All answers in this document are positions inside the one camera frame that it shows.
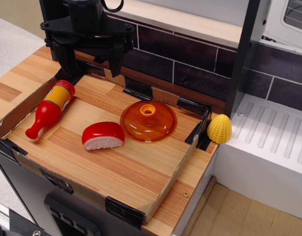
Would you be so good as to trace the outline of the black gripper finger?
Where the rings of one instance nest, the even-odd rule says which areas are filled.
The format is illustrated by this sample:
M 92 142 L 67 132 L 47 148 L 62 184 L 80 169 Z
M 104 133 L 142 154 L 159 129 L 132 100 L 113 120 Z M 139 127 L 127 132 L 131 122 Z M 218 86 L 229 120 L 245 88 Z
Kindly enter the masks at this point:
M 123 61 L 123 45 L 115 43 L 109 52 L 109 66 L 112 77 L 120 74 Z
M 75 74 L 78 71 L 78 64 L 73 47 L 56 41 L 52 42 L 52 47 L 62 70 L 69 76 Z

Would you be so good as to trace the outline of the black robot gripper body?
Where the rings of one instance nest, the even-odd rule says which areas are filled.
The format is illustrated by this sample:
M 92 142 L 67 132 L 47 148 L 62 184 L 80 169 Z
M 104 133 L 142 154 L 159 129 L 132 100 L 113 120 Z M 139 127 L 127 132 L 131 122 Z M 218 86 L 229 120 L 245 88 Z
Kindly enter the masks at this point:
M 45 32 L 45 44 L 68 44 L 73 48 L 107 48 L 115 43 L 124 51 L 133 49 L 132 34 L 135 28 L 123 21 L 111 18 L 123 8 L 121 1 L 116 8 L 109 8 L 103 0 L 42 0 L 40 1 Z

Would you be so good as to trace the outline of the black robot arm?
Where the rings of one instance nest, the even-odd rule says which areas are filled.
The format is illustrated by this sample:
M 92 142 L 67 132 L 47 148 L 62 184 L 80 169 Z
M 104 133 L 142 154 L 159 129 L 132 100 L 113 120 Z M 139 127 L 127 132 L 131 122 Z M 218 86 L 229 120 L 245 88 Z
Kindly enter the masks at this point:
M 120 74 L 123 56 L 133 49 L 132 25 L 110 18 L 123 8 L 109 8 L 103 0 L 42 0 L 40 7 L 45 43 L 52 57 L 69 76 L 80 72 L 76 49 L 108 49 L 112 76 Z

